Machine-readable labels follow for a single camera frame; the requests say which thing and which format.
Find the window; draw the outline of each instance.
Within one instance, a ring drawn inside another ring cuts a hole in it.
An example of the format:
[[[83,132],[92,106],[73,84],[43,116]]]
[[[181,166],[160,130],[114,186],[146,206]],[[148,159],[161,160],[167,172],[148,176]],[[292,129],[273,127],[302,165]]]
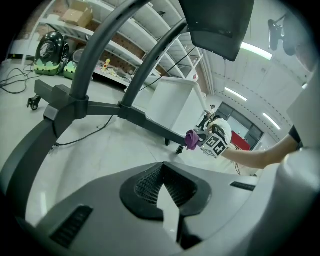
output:
[[[220,113],[222,113],[223,115],[225,115],[226,117],[229,117],[231,115],[231,113],[233,112],[233,108],[228,106],[227,104],[225,103],[222,103],[218,109],[218,111]]]
[[[240,133],[241,137],[247,139],[248,144],[250,145],[250,150],[254,149],[264,134],[249,119],[225,103],[220,105],[216,115],[219,115],[226,120],[236,134]]]
[[[247,134],[245,138],[247,139],[248,144],[250,145],[250,150],[253,150],[254,147],[257,145],[258,140],[252,137],[250,134]]]

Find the white floor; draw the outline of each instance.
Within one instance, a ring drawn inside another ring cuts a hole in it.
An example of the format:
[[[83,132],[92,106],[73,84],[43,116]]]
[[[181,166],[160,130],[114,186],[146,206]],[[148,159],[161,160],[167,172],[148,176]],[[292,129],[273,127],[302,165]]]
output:
[[[1,77],[12,70],[13,66],[1,67]],[[18,75],[16,70],[11,74]],[[71,86],[72,81],[59,76],[42,76],[42,81],[51,86],[64,84]],[[34,80],[27,82],[27,90],[20,94],[8,94],[0,90],[0,170],[17,144],[39,122],[48,105],[41,100],[39,108],[32,111],[26,107],[27,100],[35,95]],[[8,90],[18,91],[23,82],[9,85]],[[117,104],[124,93],[105,84],[92,81],[88,95],[91,101]],[[67,143],[92,133],[97,126],[105,124],[109,116],[87,116],[76,120],[58,140]],[[77,189],[102,176],[154,162],[177,162],[192,167],[215,172],[236,173],[234,164],[220,157],[206,156],[197,148],[176,155],[179,145],[172,142],[165,146],[165,139],[140,128],[126,120],[114,117],[108,127],[89,138],[69,146],[54,149],[45,159],[35,179],[27,206],[26,219],[36,225],[52,208]],[[253,174],[256,170],[240,168],[242,175]]]

